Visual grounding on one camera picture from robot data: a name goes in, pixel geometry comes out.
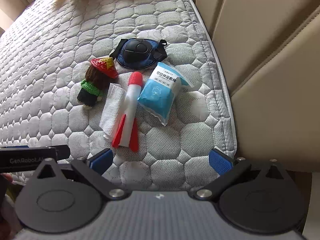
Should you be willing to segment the person's hand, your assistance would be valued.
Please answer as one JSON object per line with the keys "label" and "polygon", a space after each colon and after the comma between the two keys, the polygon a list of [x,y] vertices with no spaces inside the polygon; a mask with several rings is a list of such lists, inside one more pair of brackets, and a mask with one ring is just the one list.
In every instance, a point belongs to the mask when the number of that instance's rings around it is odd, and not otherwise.
{"label": "person's hand", "polygon": [[13,178],[9,173],[1,173],[0,178],[1,178],[1,181],[0,181],[1,189],[7,188],[8,185],[13,181]]}

